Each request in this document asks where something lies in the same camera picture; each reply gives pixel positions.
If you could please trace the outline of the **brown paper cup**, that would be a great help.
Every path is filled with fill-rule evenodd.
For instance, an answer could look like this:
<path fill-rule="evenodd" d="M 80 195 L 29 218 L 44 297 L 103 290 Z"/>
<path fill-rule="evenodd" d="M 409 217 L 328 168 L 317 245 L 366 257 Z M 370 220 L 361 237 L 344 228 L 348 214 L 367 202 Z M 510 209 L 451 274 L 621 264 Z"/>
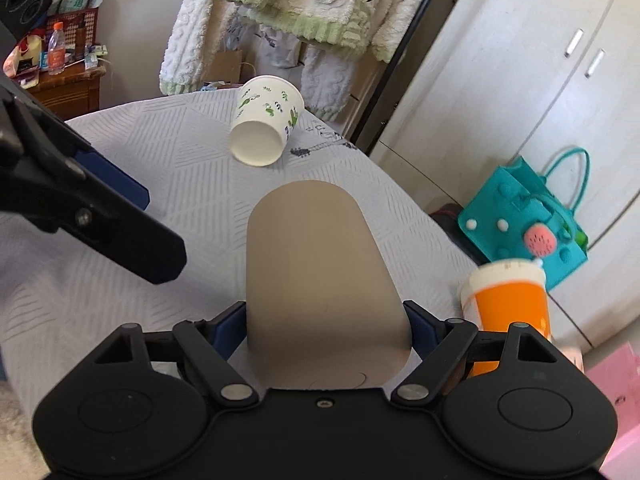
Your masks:
<path fill-rule="evenodd" d="M 246 302 L 250 362 L 266 387 L 377 387 L 409 359 L 390 272 L 356 200 L 337 185 L 292 182 L 255 206 Z"/>

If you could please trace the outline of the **orange plastic cup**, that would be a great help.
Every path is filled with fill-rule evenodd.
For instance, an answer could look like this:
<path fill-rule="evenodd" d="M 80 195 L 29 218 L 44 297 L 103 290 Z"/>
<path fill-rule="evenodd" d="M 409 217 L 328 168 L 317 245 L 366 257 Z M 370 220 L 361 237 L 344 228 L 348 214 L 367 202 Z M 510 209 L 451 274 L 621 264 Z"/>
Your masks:
<path fill-rule="evenodd" d="M 528 323 L 551 339 L 546 274 L 525 259 L 479 266 L 462 285 L 463 317 L 485 332 L 505 333 L 512 323 Z"/>

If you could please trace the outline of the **white cactus print paper cup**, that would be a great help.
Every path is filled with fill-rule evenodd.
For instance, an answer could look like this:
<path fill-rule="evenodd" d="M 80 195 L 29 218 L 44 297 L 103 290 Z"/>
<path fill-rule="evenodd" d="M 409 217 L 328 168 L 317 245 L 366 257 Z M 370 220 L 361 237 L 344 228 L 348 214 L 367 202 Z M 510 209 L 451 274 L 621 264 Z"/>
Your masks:
<path fill-rule="evenodd" d="M 288 144 L 305 103 L 286 79 L 256 76 L 239 90 L 230 131 L 230 151 L 247 166 L 277 162 Z"/>

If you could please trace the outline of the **teal felt handbag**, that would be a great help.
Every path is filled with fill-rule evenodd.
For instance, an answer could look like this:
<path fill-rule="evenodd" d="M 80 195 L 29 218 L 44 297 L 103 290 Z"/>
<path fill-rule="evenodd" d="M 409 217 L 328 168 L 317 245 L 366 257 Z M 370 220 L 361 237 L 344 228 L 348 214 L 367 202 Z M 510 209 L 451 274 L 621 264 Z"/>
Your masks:
<path fill-rule="evenodd" d="M 548 188 L 555 170 L 572 156 L 582 156 L 584 171 L 573 203 L 563 204 Z M 584 148 L 569 148 L 538 174 L 523 157 L 499 166 L 458 215 L 458 226 L 491 262 L 532 260 L 555 288 L 588 259 L 588 235 L 576 221 L 590 177 Z"/>

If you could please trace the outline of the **white patterned tablecloth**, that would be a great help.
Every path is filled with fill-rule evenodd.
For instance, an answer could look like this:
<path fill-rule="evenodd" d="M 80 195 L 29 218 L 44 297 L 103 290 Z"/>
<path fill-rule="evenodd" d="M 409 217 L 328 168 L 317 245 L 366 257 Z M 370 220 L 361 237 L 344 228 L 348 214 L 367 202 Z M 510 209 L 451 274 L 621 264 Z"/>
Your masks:
<path fill-rule="evenodd" d="M 438 318 L 459 311 L 472 261 L 370 158 L 314 115 L 284 156 L 252 168 L 229 152 L 236 94 L 196 92 L 75 118 L 72 127 L 150 192 L 150 215 L 186 243 L 173 282 L 152 285 L 64 232 L 1 218 L 1 354 L 26 413 L 117 326 L 148 332 L 211 318 L 245 295 L 246 225 L 269 192 L 326 181 L 357 201 L 399 295 Z"/>

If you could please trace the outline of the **pink box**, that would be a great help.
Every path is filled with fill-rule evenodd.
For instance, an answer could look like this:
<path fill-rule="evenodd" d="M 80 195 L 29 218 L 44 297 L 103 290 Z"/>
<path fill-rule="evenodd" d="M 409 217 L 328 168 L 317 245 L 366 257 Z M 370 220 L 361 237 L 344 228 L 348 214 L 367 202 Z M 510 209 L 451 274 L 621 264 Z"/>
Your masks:
<path fill-rule="evenodd" d="M 639 355 L 625 342 L 588 368 L 587 376 L 611 401 L 618 429 L 601 472 L 609 479 L 639 479 Z"/>

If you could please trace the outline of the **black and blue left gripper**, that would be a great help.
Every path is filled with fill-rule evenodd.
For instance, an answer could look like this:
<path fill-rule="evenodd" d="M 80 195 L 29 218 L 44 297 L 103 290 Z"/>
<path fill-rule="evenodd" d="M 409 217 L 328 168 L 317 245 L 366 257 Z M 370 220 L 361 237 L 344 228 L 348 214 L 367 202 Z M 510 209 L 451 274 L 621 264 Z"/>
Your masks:
<path fill-rule="evenodd" d="M 1 78 L 1 210 L 63 230 L 152 284 L 178 278 L 186 246 L 146 213 L 149 190 Z"/>

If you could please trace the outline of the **dark wooden cabinet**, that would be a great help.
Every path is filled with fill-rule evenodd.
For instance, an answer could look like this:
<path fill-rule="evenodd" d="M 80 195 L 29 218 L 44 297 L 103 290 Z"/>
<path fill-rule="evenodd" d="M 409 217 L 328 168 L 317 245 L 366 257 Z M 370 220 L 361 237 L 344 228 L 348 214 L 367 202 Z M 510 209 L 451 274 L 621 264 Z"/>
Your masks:
<path fill-rule="evenodd" d="M 100 109 L 101 79 L 105 74 L 104 66 L 86 70 L 80 64 L 54 76 L 41 72 L 39 84 L 27 92 L 53 114 L 69 120 Z"/>

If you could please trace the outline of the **clear plastic water bottle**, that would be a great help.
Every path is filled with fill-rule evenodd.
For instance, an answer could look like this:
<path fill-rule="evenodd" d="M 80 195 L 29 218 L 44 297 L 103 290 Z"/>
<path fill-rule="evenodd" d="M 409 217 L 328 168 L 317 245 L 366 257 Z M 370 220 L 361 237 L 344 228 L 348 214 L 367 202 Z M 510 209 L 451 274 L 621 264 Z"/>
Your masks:
<path fill-rule="evenodd" d="M 55 22 L 48 45 L 48 73 L 50 76 L 62 74 L 65 70 L 66 40 L 64 24 Z"/>

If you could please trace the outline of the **red patterned tote bag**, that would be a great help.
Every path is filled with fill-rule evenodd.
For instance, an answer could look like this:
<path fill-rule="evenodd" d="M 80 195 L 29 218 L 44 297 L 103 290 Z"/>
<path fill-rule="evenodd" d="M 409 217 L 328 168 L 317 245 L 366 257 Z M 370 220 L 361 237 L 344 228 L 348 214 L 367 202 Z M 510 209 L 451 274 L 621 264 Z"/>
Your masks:
<path fill-rule="evenodd" d="M 54 32 L 54 24 L 61 22 L 68 50 L 76 54 L 76 34 L 85 40 L 85 49 L 96 43 L 96 28 L 98 27 L 99 9 L 91 6 L 91 0 L 58 0 L 52 4 L 52 11 L 46 21 L 46 36 L 49 42 Z"/>

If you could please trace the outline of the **white fluffy green-trimmed sweater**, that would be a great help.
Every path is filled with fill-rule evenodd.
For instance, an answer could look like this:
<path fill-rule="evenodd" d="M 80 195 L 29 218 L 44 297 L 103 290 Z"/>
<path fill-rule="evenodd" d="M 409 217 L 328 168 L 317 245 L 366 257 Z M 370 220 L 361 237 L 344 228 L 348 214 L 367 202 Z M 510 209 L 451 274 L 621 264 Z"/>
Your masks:
<path fill-rule="evenodd" d="M 160 66 L 165 96 L 198 90 L 233 14 L 326 48 L 390 62 L 422 0 L 182 0 Z"/>

